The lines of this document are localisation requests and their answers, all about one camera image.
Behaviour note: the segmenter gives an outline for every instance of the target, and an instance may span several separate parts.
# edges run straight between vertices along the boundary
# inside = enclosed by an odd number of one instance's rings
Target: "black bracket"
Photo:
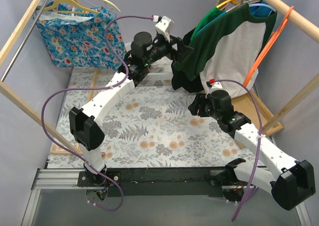
[[[106,171],[104,175],[115,180],[119,185],[121,185],[122,173],[120,171]],[[105,181],[105,183],[100,184],[101,187],[104,187],[105,185],[108,187],[114,186],[114,184],[111,183],[110,181]],[[97,187],[98,185],[96,185],[94,181],[92,181],[90,177],[88,177],[87,171],[81,171],[79,173],[77,186],[78,187]]]
[[[94,150],[104,140],[104,133],[94,121],[94,117],[88,117],[83,109],[73,107],[69,112],[70,131],[76,142],[81,143],[88,151]]]
[[[271,193],[276,202],[285,210],[295,206],[315,194],[315,174],[313,166],[306,160],[296,162],[291,169],[283,169],[284,173],[276,182],[271,182]]]

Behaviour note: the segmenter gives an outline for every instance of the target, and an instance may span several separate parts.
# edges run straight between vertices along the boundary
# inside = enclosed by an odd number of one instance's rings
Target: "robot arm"
[[[153,16],[157,35],[152,41],[152,36],[147,32],[140,32],[134,36],[131,50],[125,55],[124,61],[128,66],[128,78],[117,87],[100,92],[81,109],[73,107],[69,113],[70,131],[75,140],[80,143],[84,158],[95,169],[105,173],[107,168],[101,156],[100,145],[104,140],[101,124],[110,109],[128,92],[134,89],[149,73],[150,65],[167,56],[177,62],[183,62],[193,51],[185,46],[179,37],[169,34],[173,21],[168,17]],[[107,86],[112,86],[121,81],[126,74],[122,65],[114,74]],[[87,178],[96,185],[100,185],[104,178],[99,176],[86,164],[84,165]]]
[[[234,111],[220,83],[214,83],[207,94],[197,94],[188,109],[192,115],[213,117],[224,132],[256,154],[258,129],[245,115]],[[282,208],[291,210],[316,192],[313,166],[287,155],[265,137],[261,138],[259,159],[268,170],[257,168],[252,184],[272,194]],[[239,158],[227,164],[221,174],[232,183],[248,182],[252,168]]]

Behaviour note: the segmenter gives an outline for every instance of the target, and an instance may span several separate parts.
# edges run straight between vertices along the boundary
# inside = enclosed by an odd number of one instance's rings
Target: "floral tablecloth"
[[[88,87],[93,68],[74,68],[70,87]],[[106,85],[114,72],[100,70],[97,86]],[[68,92],[57,131],[76,144],[69,130],[68,112],[81,108],[89,91]],[[101,151],[108,168],[224,166],[238,157],[254,162],[247,148],[222,132],[212,118],[192,116],[187,107],[195,95],[174,91],[170,81],[141,82],[116,104],[104,119],[105,139]],[[68,154],[50,154],[48,168],[82,168]]]

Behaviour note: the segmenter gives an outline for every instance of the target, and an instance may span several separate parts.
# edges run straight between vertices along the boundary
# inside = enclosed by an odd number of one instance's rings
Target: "purple tube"
[[[108,23],[108,25],[106,26],[106,29],[105,29],[105,33],[108,32],[108,29],[109,29],[109,27],[111,26],[112,23],[114,23],[116,20],[119,20],[119,19],[122,19],[122,18],[142,18],[142,19],[150,19],[150,20],[153,19],[153,17],[140,17],[140,16],[134,16],[134,15],[118,17],[118,18],[112,19],[112,20]],[[123,65],[125,66],[125,70],[126,70],[125,77],[124,77],[121,81],[119,81],[118,83],[114,84],[114,85],[112,86],[112,87],[114,88],[114,87],[120,85],[121,83],[123,83],[123,82],[126,80],[126,78],[127,78],[128,75],[129,75],[129,68],[128,68],[127,64],[124,62],[124,60],[120,57],[120,55],[117,54],[117,52],[115,51],[115,49],[112,47],[112,45],[110,44],[110,42],[109,42],[109,40],[108,40],[107,37],[106,37],[106,42],[107,42],[107,44],[109,45],[110,49],[111,49],[111,50],[114,52],[114,54],[117,56],[117,58],[123,63]],[[116,183],[113,179],[109,178],[109,177],[106,176],[106,175],[103,175],[103,174],[100,173],[98,170],[96,170],[94,167],[92,167],[92,166],[89,164],[89,162],[87,162],[81,155],[79,155],[79,154],[76,153],[76,152],[73,152],[73,151],[69,150],[68,148],[64,147],[64,146],[61,145],[59,142],[57,142],[56,140],[54,140],[54,138],[51,137],[50,134],[48,133],[48,131],[47,131],[46,127],[45,127],[45,124],[44,124],[44,112],[45,112],[45,107],[46,107],[46,105],[48,104],[48,102],[49,102],[54,96],[58,95],[59,93],[63,93],[63,92],[67,92],[67,91],[81,91],[81,90],[108,90],[108,89],[110,89],[110,88],[111,88],[111,87],[101,87],[101,88],[67,88],[67,89],[63,89],[63,90],[60,90],[60,91],[57,91],[57,92],[53,93],[51,96],[48,97],[48,99],[47,99],[47,100],[44,102],[44,104],[43,104],[43,107],[42,107],[42,110],[41,110],[41,123],[42,123],[42,128],[43,128],[44,133],[46,134],[46,136],[47,136],[53,143],[55,143],[56,145],[58,145],[58,146],[61,147],[62,149],[64,149],[64,150],[70,152],[71,154],[73,154],[73,155],[77,156],[78,158],[80,158],[81,160],[83,160],[84,163],[88,164],[89,167],[91,167],[91,169],[92,169],[93,171],[95,171],[97,174],[101,175],[101,176],[104,177],[106,180],[112,182],[116,187],[118,187],[118,189],[120,190],[120,193],[121,193],[121,201],[120,201],[119,205],[116,206],[115,208],[110,209],[110,208],[105,207],[105,206],[103,206],[103,205],[101,205],[101,204],[91,202],[92,204],[94,204],[94,205],[96,205],[96,206],[98,206],[98,207],[101,207],[101,208],[103,208],[103,209],[105,209],[105,210],[107,210],[107,211],[116,211],[116,210],[118,210],[118,209],[121,207],[121,205],[122,205],[122,203],[123,203],[123,199],[124,199],[123,190],[122,190],[121,187],[118,185],[118,183]]]

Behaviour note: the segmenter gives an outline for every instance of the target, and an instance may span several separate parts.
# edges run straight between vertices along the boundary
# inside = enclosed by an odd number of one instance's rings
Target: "green shirt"
[[[218,16],[220,16],[224,11],[219,10],[217,7],[214,7],[210,12],[207,13],[207,15],[204,16],[204,18],[199,22],[197,27],[194,30],[193,35],[191,36],[190,40],[192,41],[196,34],[207,24],[209,24],[211,21],[216,19]]]
[[[174,67],[183,71],[189,80],[200,75],[202,85],[208,91],[205,81],[232,79],[244,82],[260,50],[267,43],[276,22],[277,13],[267,17],[254,17],[245,4],[206,26],[189,46],[194,51],[183,63]],[[248,85],[252,87],[258,71]],[[245,90],[233,83],[222,83],[231,97],[245,94]]]

